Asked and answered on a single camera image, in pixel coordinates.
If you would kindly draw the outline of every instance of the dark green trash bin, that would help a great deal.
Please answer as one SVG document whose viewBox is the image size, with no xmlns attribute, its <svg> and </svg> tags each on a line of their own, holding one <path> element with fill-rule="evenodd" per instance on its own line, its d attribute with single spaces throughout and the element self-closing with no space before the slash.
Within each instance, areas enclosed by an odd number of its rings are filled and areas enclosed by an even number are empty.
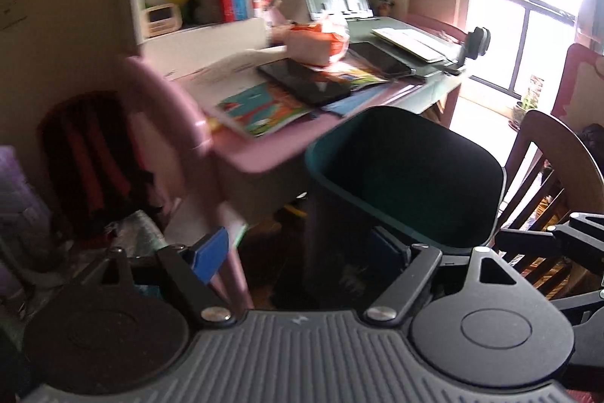
<svg viewBox="0 0 604 403">
<path fill-rule="evenodd" d="M 366 241 L 381 225 L 403 243 L 467 254 L 490 240 L 505 172 L 485 149 L 419 115 L 369 108 L 306 151 L 313 178 L 305 283 L 362 290 Z"/>
</svg>

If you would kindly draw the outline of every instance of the desk leg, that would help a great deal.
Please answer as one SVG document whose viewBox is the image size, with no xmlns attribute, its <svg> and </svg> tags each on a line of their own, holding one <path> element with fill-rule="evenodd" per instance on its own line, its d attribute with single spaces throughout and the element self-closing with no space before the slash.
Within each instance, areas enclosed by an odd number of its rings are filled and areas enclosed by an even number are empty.
<svg viewBox="0 0 604 403">
<path fill-rule="evenodd" d="M 443 108 L 443 114 L 440 118 L 440 124 L 443 127 L 449 128 L 451 126 L 451 120 L 453 120 L 453 112 L 457 105 L 457 98 L 459 97 L 459 91 L 461 91 L 461 84 L 458 85 L 454 90 L 447 94 L 447 100 L 445 101 L 445 108 Z"/>
<path fill-rule="evenodd" d="M 248 289 L 248 281 L 245 279 L 237 248 L 229 250 L 219 273 L 235 314 L 241 316 L 246 309 L 253 309 L 252 296 Z"/>
</svg>

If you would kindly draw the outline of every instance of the wooden chair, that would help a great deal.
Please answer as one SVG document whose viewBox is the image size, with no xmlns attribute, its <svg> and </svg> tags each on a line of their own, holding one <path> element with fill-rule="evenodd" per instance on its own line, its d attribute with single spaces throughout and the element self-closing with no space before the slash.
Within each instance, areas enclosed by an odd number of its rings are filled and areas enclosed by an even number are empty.
<svg viewBox="0 0 604 403">
<path fill-rule="evenodd" d="M 416 28 L 422 29 L 431 34 L 438 34 L 440 32 L 445 33 L 451 38 L 457 40 L 461 45 L 466 41 L 467 33 L 456 26 L 449 25 L 448 23 L 422 16 L 420 14 L 407 13 L 404 21 L 409 25 L 415 26 Z M 459 92 L 461 90 L 461 84 L 447 94 L 446 101 L 436 102 L 428 112 L 435 115 L 435 118 L 430 120 L 436 120 L 443 127 L 449 128 L 451 126 L 451 120 L 453 120 L 453 112 L 457 105 L 457 99 L 459 98 Z"/>
<path fill-rule="evenodd" d="M 542 182 L 536 194 L 528 199 L 518 215 L 507 225 L 508 228 L 522 228 L 539 207 L 543 198 L 550 195 L 554 184 L 561 186 L 560 192 L 542 211 L 529 230 L 543 230 L 555 215 L 560 217 L 559 222 L 562 222 L 571 211 L 604 213 L 604 182 L 589 151 L 560 120 L 538 110 L 527 112 L 505 163 L 507 175 L 505 194 L 516 177 L 531 143 L 536 144 L 539 148 L 538 156 L 533 160 L 532 167 L 517 192 L 508 201 L 499 216 L 497 230 L 524 202 L 531 185 L 542 171 L 545 160 L 548 161 L 553 171 Z M 516 252 L 508 251 L 505 253 L 504 260 L 510 262 L 516 256 Z M 577 264 L 564 263 L 561 257 L 545 258 L 537 264 L 538 260 L 537 257 L 525 255 L 515 263 L 514 268 L 518 272 L 526 272 L 525 278 L 533 285 L 537 284 L 538 290 L 544 295 L 564 296 L 578 287 L 579 282 L 591 275 Z M 559 288 L 567 277 L 569 278 L 568 283 L 556 291 L 555 289 Z"/>
</svg>

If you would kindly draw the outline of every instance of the desk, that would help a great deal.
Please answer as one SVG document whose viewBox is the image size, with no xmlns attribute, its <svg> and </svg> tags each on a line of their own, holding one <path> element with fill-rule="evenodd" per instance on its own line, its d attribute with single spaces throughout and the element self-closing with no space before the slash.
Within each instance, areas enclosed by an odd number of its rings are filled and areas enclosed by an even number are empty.
<svg viewBox="0 0 604 403">
<path fill-rule="evenodd" d="M 352 21 L 349 23 L 351 41 L 372 40 L 375 43 L 376 37 L 370 31 L 383 27 L 418 30 L 392 18 Z M 447 51 L 451 51 L 447 52 L 449 58 L 457 57 L 460 46 L 433 38 L 439 40 Z M 402 51 L 386 43 L 383 47 L 408 65 L 417 66 L 418 73 L 436 70 L 426 64 L 418 65 L 417 60 L 406 57 Z M 450 123 L 459 86 L 469 76 L 470 72 L 465 70 L 458 76 L 438 72 L 424 82 L 406 78 L 392 84 L 387 91 L 362 105 L 357 111 L 369 105 L 385 104 L 401 91 L 408 91 L 405 96 L 390 104 L 419 114 L 451 94 L 453 98 L 448 97 L 446 105 L 446 111 L 450 113 L 446 117 Z M 321 113 L 314 119 L 308 117 L 296 120 L 281 130 L 254 141 L 240 137 L 228 128 L 220 129 L 213 134 L 213 153 L 225 198 L 250 224 L 263 220 L 283 204 L 295 199 L 309 185 L 303 160 L 305 149 L 341 121 L 339 116 Z"/>
</svg>

